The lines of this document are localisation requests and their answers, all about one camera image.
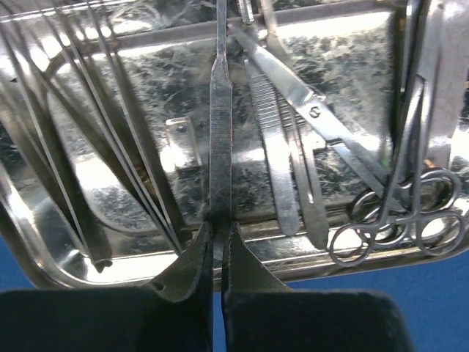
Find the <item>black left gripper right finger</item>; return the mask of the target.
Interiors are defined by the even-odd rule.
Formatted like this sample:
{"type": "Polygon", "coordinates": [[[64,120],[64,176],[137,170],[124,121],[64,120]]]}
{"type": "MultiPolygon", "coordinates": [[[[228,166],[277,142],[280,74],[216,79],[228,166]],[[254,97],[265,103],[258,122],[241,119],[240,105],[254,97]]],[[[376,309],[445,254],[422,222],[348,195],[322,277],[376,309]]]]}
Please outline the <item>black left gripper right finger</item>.
{"type": "Polygon", "coordinates": [[[222,307],[228,351],[413,351],[398,307],[369,290],[292,290],[231,225],[222,307]]]}

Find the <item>steel tweezers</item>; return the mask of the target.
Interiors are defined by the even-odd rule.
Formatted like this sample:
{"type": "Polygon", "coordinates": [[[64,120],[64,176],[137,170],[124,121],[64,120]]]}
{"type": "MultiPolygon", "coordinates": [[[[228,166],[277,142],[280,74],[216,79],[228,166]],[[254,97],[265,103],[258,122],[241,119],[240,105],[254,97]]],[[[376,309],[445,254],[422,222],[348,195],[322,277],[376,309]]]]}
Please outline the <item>steel tweezers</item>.
{"type": "Polygon", "coordinates": [[[295,235],[300,228],[287,145],[275,90],[252,59],[244,59],[256,121],[261,133],[280,230],[295,235]]]}

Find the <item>blue surgical cloth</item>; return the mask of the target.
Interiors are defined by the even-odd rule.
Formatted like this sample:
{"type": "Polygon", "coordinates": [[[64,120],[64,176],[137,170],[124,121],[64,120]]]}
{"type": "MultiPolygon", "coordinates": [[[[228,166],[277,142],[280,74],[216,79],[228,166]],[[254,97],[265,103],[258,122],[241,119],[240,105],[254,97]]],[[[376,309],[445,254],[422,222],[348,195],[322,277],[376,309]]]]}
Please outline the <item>blue surgical cloth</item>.
{"type": "MultiPolygon", "coordinates": [[[[293,282],[292,290],[369,290],[390,297],[402,314],[414,351],[468,349],[468,254],[451,259],[293,282]]],[[[227,351],[223,294],[213,298],[213,349],[227,351]]]]}

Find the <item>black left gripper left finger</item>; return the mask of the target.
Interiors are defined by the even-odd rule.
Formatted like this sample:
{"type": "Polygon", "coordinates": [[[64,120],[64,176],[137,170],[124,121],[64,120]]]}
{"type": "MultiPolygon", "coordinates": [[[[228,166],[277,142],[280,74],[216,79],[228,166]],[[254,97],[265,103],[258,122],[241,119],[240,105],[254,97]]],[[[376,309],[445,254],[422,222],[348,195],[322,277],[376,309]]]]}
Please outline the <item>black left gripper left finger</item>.
{"type": "Polygon", "coordinates": [[[211,351],[213,234],[147,283],[1,294],[2,351],[211,351]]]}

